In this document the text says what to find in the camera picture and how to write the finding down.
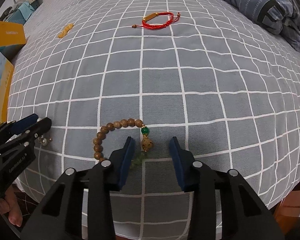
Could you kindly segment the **person's left hand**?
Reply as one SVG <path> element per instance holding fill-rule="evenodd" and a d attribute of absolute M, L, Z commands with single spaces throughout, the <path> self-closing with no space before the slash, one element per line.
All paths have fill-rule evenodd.
<path fill-rule="evenodd" d="M 12 225 L 21 227 L 23 216 L 12 185 L 5 192 L 4 198 L 0 198 L 0 214 L 3 215 L 6 213 L 8 214 L 8 220 Z"/>

